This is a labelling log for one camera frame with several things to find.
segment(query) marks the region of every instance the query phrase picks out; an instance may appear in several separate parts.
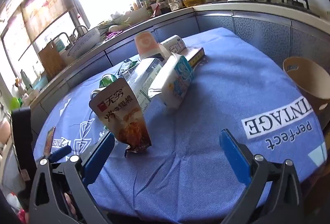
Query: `cabinet door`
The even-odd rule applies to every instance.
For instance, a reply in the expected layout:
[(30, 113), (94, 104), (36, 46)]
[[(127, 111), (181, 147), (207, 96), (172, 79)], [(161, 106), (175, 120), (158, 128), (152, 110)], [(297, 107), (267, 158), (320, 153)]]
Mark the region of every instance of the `cabinet door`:
[(42, 126), (47, 120), (48, 114), (41, 107), (40, 103), (31, 109), (31, 129), (39, 135)]
[(70, 91), (70, 86), (64, 83), (61, 87), (53, 89), (49, 94), (46, 95), (40, 101), (40, 105), (45, 112), (51, 113), (52, 109), (55, 107), (57, 102), (59, 102), (68, 92)]
[(235, 33), (234, 22), (231, 16), (223, 15), (198, 15), (196, 16), (200, 32), (224, 27)]
[(290, 54), (289, 26), (242, 17), (234, 17), (234, 25), (237, 36), (283, 66)]
[(102, 56), (101, 58), (97, 59), (96, 61), (89, 64), (87, 67), (79, 71), (76, 75), (72, 78), (67, 80), (67, 84), (70, 88), (74, 88), (77, 85), (81, 84), (83, 81), (89, 79), (90, 77), (111, 68), (112, 65), (110, 64), (106, 55)]
[(199, 33), (196, 17), (188, 17), (179, 21), (171, 22), (165, 26), (156, 29), (156, 33), (160, 42), (178, 35), (185, 38)]
[[(156, 33), (154, 31), (152, 31), (151, 34), (153, 35), (155, 40), (157, 42), (159, 42)], [(132, 41), (110, 51), (109, 53), (107, 52), (107, 55), (108, 55), (112, 65), (117, 65), (118, 63), (124, 61), (125, 59), (128, 59), (137, 54), (138, 54), (138, 50), (136, 49), (135, 40), (132, 40)]]
[(330, 73), (330, 40), (292, 28), (291, 56), (312, 60)]

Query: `faucet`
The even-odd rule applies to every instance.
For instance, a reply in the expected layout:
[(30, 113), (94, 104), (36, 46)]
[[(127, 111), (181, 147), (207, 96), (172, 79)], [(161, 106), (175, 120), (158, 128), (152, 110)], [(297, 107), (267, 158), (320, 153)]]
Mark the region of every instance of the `faucet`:
[(87, 32), (88, 32), (88, 28), (87, 28), (87, 27), (85, 27), (84, 25), (78, 25), (78, 26), (76, 26), (75, 29), (73, 30), (72, 35), (75, 34), (75, 30), (76, 30), (78, 27), (84, 27), (84, 28), (87, 30)]
[(71, 48), (73, 46), (73, 42), (71, 41), (70, 37), (65, 33), (65, 32), (61, 32), (59, 35), (57, 35), (54, 39), (51, 40), (51, 45), (53, 45), (54, 43), (54, 40), (57, 38), (57, 37), (60, 37), (60, 35), (62, 34), (65, 34), (66, 37), (68, 38), (68, 42), (69, 42), (69, 46), (67, 46), (67, 48)]

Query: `wooden cutting board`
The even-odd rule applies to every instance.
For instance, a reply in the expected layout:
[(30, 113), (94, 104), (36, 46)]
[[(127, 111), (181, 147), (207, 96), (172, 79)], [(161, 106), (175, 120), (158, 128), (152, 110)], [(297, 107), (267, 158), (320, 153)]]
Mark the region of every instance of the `wooden cutting board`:
[(39, 52), (39, 57), (47, 73), (48, 81), (53, 79), (66, 67), (65, 62), (51, 41)]

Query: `food packaging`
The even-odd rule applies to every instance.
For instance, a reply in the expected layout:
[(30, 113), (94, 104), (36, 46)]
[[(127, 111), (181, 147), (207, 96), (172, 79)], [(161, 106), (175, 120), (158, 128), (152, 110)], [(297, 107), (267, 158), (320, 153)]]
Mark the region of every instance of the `food packaging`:
[(123, 73), (128, 85), (136, 96), (142, 112), (146, 110), (151, 102), (148, 97), (148, 89), (156, 78), (163, 64), (157, 58), (146, 58), (141, 61), (133, 70)]
[(193, 70), (187, 59), (172, 54), (150, 85), (148, 96), (153, 98), (158, 95), (167, 108), (177, 109), (193, 78)]
[(134, 40), (141, 60), (148, 57), (164, 60), (163, 53), (150, 31), (138, 33)]
[(173, 35), (172, 37), (161, 42), (161, 44), (168, 51), (176, 54), (181, 53), (181, 51), (186, 48), (184, 41), (178, 35)]
[(99, 92), (89, 106), (118, 141), (128, 144), (125, 156), (151, 146), (141, 107), (124, 78)]

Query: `tissue pack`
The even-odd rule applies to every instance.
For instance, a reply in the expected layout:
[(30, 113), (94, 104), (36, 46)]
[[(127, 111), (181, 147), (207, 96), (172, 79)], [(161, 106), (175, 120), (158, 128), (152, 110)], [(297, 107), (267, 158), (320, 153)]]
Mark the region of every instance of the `tissue pack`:
[(150, 85), (148, 96), (152, 98), (159, 95), (168, 108), (177, 109), (193, 77), (193, 70), (187, 59), (173, 53)]

